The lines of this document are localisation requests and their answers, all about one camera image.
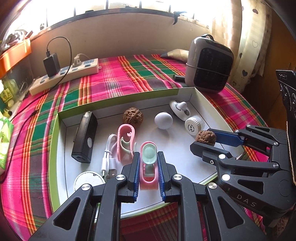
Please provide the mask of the pink clip holder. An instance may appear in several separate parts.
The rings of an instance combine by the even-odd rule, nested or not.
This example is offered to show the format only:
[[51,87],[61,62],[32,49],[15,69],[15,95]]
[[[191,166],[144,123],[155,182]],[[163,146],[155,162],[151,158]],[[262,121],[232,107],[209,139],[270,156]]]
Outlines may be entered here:
[[122,162],[125,155],[133,159],[135,149],[135,129],[130,124],[122,124],[117,131],[117,159]]

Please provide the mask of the brown walnut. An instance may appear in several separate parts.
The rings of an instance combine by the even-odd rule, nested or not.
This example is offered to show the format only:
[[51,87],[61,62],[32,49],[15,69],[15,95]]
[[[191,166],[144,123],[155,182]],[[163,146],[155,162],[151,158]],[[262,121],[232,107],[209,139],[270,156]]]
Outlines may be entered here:
[[215,146],[216,143],[216,135],[212,131],[199,131],[198,134],[196,135],[195,141],[200,142],[203,144],[207,144],[210,146]]
[[138,128],[144,120],[143,113],[135,107],[127,109],[122,116],[122,122]]

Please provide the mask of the orange plastic tray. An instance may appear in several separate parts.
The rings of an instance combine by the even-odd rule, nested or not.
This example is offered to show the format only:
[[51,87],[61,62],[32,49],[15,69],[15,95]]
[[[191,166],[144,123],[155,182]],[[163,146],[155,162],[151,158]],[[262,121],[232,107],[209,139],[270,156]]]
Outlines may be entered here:
[[21,60],[31,54],[30,39],[25,39],[22,42],[14,45],[0,57],[0,78],[4,77]]

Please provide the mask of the white ribbed cylinder jar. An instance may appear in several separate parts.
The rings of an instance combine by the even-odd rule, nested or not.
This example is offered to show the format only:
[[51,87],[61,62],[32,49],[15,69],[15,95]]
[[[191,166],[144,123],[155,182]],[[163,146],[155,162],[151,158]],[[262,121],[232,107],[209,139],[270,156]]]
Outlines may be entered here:
[[185,130],[192,136],[196,136],[204,126],[205,122],[199,115],[193,115],[185,120]]

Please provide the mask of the beige power strip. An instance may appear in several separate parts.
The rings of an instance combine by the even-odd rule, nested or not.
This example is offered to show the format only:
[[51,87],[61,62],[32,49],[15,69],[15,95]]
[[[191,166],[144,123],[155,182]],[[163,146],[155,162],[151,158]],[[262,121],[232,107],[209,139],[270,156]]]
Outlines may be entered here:
[[83,61],[80,66],[75,68],[67,66],[62,68],[55,76],[48,77],[48,75],[45,75],[35,80],[29,88],[29,92],[31,95],[36,95],[52,88],[57,83],[62,84],[81,77],[97,74],[100,69],[101,66],[99,66],[98,58]]

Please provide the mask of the black window latch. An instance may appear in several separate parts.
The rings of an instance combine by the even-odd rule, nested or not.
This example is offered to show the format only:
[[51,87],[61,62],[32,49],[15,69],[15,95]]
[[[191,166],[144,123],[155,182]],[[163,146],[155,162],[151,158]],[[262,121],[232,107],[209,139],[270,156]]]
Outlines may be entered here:
[[184,13],[186,13],[186,12],[185,11],[175,11],[175,12],[173,12],[173,15],[174,15],[174,23],[173,23],[173,25],[175,25],[178,22],[178,17],[180,17]]

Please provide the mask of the black rectangular lighter device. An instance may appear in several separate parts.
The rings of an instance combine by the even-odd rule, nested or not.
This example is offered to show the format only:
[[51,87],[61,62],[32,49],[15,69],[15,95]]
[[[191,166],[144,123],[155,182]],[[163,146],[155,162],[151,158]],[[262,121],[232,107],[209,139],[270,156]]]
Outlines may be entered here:
[[81,163],[91,162],[93,145],[97,130],[97,119],[93,112],[87,111],[83,114],[78,126],[71,157]]

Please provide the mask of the shallow white green cardboard box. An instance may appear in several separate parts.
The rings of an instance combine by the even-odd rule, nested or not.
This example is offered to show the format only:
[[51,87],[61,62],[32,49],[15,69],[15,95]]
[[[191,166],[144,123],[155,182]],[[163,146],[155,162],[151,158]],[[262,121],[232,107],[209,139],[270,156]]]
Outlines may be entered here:
[[[170,101],[187,103],[192,115],[203,118],[205,128],[231,131],[230,125],[198,90],[194,88],[163,89],[101,100],[62,110],[56,117],[49,156],[49,189],[54,210],[58,209],[73,193],[76,177],[85,171],[100,172],[106,141],[122,124],[122,115],[130,107],[140,109],[144,115],[142,125],[135,131],[135,141],[140,146],[152,141],[165,155],[166,162],[195,183],[205,184],[216,177],[216,168],[200,157],[194,156],[190,145],[194,137],[185,130],[184,123],[174,118],[173,125],[160,130],[154,117],[163,111],[170,113]],[[89,164],[80,163],[71,156],[74,137],[81,118],[92,111],[98,126]]]

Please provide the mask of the plaid pink green tablecloth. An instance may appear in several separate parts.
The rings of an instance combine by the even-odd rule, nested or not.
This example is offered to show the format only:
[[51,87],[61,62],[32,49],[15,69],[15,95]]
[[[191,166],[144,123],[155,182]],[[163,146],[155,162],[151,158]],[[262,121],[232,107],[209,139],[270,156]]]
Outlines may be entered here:
[[[53,212],[49,193],[49,150],[59,111],[83,104],[152,90],[181,88],[173,75],[185,75],[185,64],[159,55],[99,59],[98,74],[72,80],[30,104],[13,120],[8,159],[1,185],[1,240],[28,240]],[[247,124],[267,126],[258,112],[231,85],[204,94],[232,130]],[[177,205],[170,204],[121,220],[120,240],[177,240]]]

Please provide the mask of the cream heart pattern curtain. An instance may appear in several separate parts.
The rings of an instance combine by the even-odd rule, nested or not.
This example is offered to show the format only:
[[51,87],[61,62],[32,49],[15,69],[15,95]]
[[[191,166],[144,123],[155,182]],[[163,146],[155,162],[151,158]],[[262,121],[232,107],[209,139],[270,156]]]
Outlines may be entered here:
[[265,1],[214,1],[211,32],[234,54],[228,83],[238,92],[262,73],[271,35],[271,7]]

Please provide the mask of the black charger adapter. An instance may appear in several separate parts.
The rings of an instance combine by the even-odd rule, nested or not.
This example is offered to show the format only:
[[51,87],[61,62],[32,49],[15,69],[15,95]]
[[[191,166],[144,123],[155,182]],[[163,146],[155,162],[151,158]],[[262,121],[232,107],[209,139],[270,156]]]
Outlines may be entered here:
[[48,77],[55,76],[61,69],[57,53],[51,54],[49,50],[46,51],[46,58],[43,63]]

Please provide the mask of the green tissue pack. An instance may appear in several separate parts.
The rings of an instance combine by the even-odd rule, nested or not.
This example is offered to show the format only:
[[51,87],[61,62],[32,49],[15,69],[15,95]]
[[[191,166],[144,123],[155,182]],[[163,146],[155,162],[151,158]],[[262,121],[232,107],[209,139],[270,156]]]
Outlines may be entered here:
[[1,117],[1,132],[0,132],[0,170],[1,175],[6,169],[7,155],[9,151],[11,135],[14,125],[5,116]]

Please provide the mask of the pink holder with green disc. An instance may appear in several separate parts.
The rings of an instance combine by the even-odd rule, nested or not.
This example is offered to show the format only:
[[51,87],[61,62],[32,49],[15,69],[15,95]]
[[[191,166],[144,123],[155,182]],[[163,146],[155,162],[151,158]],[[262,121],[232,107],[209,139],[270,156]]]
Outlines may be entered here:
[[158,151],[156,144],[151,141],[142,143],[140,147],[140,190],[158,190]]

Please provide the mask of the white round lid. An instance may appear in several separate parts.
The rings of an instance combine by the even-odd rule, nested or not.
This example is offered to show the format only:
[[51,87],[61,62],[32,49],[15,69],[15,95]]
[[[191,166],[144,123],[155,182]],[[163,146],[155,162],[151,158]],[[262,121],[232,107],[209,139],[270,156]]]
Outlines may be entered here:
[[77,191],[83,184],[90,184],[91,186],[98,186],[105,184],[103,177],[93,171],[85,171],[80,173],[73,184],[74,191]]

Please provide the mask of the white plug in strip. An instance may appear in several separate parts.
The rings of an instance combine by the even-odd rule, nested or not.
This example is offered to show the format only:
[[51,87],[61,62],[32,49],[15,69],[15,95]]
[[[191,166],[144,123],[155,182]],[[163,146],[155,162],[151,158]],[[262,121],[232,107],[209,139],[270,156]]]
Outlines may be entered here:
[[80,60],[81,56],[85,57],[87,60],[90,60],[90,58],[87,55],[85,55],[83,53],[79,53],[74,57],[74,61],[73,61],[73,64],[72,64],[73,68],[78,67],[78,66],[80,66],[82,64],[82,61]]

